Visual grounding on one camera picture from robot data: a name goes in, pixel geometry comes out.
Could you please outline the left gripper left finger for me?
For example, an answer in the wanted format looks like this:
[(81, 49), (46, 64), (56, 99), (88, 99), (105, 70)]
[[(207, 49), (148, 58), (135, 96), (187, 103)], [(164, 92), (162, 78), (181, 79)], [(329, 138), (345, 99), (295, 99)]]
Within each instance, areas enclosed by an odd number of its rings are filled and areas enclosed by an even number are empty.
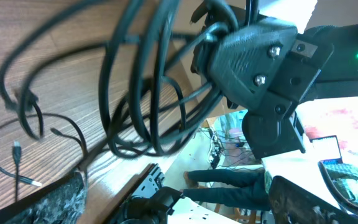
[(86, 189), (80, 172), (72, 172), (0, 210), (0, 223), (76, 223), (83, 214)]

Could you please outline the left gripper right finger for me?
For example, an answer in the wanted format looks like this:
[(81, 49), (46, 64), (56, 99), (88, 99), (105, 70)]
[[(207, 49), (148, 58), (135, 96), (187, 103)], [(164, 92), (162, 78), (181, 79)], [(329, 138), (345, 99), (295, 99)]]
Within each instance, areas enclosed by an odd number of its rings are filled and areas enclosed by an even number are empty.
[(282, 176), (268, 193), (276, 224), (358, 224), (353, 217)]

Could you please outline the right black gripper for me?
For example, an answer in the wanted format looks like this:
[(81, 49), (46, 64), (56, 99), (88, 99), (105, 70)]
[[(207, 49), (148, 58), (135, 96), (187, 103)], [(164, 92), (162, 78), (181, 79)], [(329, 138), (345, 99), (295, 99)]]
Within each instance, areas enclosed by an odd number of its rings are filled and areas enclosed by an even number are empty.
[(295, 109), (332, 56), (334, 44), (297, 34), (296, 25), (266, 17), (225, 36), (208, 62), (207, 74), (223, 94), (251, 109), (242, 130), (256, 159), (306, 152), (305, 130)]

